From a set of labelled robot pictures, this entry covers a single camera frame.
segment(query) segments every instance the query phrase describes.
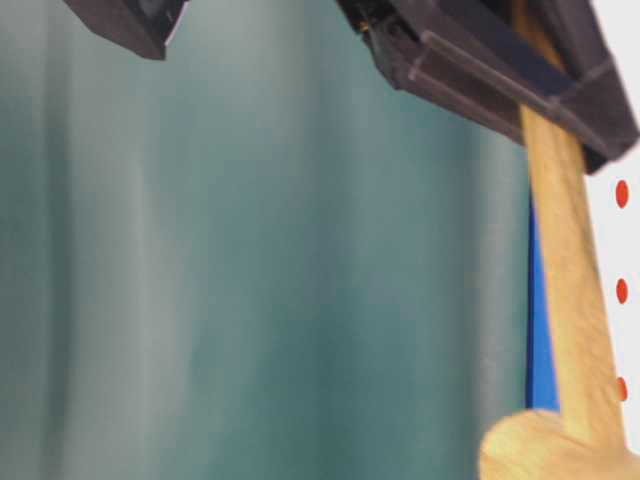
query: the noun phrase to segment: fabric backdrop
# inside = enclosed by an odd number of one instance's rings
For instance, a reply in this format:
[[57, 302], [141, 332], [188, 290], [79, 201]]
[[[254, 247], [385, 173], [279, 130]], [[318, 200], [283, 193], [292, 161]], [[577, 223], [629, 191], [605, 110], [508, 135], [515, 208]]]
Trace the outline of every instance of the fabric backdrop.
[[0, 16], [0, 478], [471, 479], [525, 402], [519, 147], [331, 0], [192, 2], [166, 63]]

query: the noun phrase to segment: wooden stick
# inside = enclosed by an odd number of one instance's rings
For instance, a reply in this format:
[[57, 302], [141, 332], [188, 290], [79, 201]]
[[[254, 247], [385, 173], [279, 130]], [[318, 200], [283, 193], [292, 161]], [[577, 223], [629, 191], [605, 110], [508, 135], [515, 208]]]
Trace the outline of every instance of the wooden stick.
[[[516, 29], [560, 67], [527, 2], [514, 2]], [[624, 449], [613, 351], [600, 287], [580, 144], [521, 107], [545, 266], [548, 314], [565, 433], [582, 444]]]

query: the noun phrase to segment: blue panel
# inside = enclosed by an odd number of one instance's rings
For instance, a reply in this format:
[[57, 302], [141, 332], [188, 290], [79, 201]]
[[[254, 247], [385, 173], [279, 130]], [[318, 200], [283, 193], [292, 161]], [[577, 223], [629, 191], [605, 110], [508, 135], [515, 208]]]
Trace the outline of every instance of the blue panel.
[[538, 224], [531, 210], [527, 406], [559, 410]]

